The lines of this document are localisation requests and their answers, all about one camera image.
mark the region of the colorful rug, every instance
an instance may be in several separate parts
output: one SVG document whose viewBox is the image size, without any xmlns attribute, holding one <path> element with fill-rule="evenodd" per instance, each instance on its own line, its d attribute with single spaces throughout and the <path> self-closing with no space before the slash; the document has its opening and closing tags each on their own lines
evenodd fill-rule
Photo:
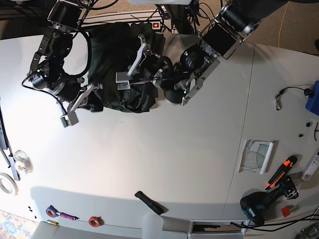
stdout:
<svg viewBox="0 0 319 239">
<path fill-rule="evenodd" d="M 30 239 L 37 226 L 37 222 L 0 211 L 0 239 Z"/>
</svg>

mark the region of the purple tape roll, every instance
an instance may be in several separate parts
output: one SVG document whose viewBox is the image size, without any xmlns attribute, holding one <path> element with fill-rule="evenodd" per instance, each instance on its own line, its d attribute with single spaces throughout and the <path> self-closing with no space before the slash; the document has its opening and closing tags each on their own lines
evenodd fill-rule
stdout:
<svg viewBox="0 0 319 239">
<path fill-rule="evenodd" d="M 59 215 L 57 214 L 57 210 L 53 207 L 53 206 L 50 206 L 48 207 L 46 210 L 45 210 L 46 214 L 49 216 L 49 217 L 52 217 L 52 218 L 55 218 L 55 217 L 58 217 Z"/>
</svg>

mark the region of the floor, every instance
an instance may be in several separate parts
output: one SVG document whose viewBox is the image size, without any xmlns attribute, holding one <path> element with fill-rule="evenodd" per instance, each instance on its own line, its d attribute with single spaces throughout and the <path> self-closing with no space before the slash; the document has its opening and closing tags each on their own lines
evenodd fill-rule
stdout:
<svg viewBox="0 0 319 239">
<path fill-rule="evenodd" d="M 97 6 L 104 6 L 113 0 L 99 0 Z M 214 14 L 220 10 L 219 0 L 200 0 L 208 4 Z M 283 15 L 287 5 L 284 5 L 263 20 L 259 28 L 247 39 L 250 42 L 270 46 L 278 46 L 278 35 Z M 209 16 L 211 13 L 206 6 L 202 6 Z M 119 0 L 115 5 L 105 10 L 91 11 L 91 15 L 105 12 L 135 11 L 154 9 L 154 5 L 131 5 L 127 0 Z M 202 29 L 207 21 L 201 21 Z M 291 2 L 285 16 L 280 47 L 311 54 L 319 54 L 314 41 L 319 38 L 319 3 L 302 4 Z"/>
<path fill-rule="evenodd" d="M 37 226 L 37 222 L 0 211 L 0 239 L 30 239 Z"/>
</svg>

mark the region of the blue power drill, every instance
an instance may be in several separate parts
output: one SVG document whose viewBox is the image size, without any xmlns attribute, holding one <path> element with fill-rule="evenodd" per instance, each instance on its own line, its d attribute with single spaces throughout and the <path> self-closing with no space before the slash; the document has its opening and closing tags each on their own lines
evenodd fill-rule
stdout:
<svg viewBox="0 0 319 239">
<path fill-rule="evenodd" d="M 252 220 L 256 226 L 265 224 L 263 211 L 270 206 L 281 196 L 285 196 L 288 200 L 296 199 L 299 194 L 290 176 L 283 177 L 279 183 L 279 187 L 269 193 L 255 192 L 240 200 L 242 211 L 247 218 Z"/>
</svg>

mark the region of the white table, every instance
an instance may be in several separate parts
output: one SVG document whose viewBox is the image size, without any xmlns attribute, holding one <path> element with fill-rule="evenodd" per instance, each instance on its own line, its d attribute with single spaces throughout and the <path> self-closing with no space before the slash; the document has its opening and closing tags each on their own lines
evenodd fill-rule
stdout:
<svg viewBox="0 0 319 239">
<path fill-rule="evenodd" d="M 63 128 L 51 97 L 20 86 L 40 41 L 40 36 L 0 41 L 5 128 L 13 150 L 24 150 L 34 167 L 17 183 L 17 197 L 1 198 L 0 210 L 34 219 L 27 208 L 34 199 L 44 221 L 49 219 L 46 207 L 53 205 L 82 220 L 57 218 L 62 226 L 107 233 L 108 228 L 94 229 L 86 222 L 90 216 L 101 216 L 105 224 L 139 229 L 142 217 L 152 213 L 134 197 L 141 190 L 169 209 L 163 214 L 166 221 L 185 220 L 174 224 L 175 230 L 187 230 L 190 219 L 244 219 L 239 200 L 247 190 L 262 190 L 290 154 L 303 155 L 294 170 L 302 169 L 316 149 L 313 129 L 306 123 L 318 118 L 304 109 L 306 99 L 300 92 L 285 93 L 280 112 L 273 104 L 281 88 L 319 78 L 314 67 L 319 59 L 314 56 L 260 45 L 254 51 L 253 45 L 242 45 L 228 61 L 221 59 L 185 107 L 159 101 L 155 109 L 139 115 L 79 110 L 80 122 Z M 191 41 L 171 36 L 166 55 L 178 59 Z M 85 64 L 86 43 L 77 37 L 64 68 L 74 74 Z M 265 111 L 256 115 L 260 104 Z M 290 127 L 282 128 L 287 119 Z M 259 128 L 259 122 L 266 126 Z M 298 138 L 299 133 L 305 137 Z M 238 174 L 243 145 L 256 137 L 280 142 L 269 173 Z M 4 160 L 0 167 L 11 174 Z M 316 193 L 318 188 L 301 190 L 296 201 Z M 303 206 L 295 214 L 316 207 Z"/>
</svg>

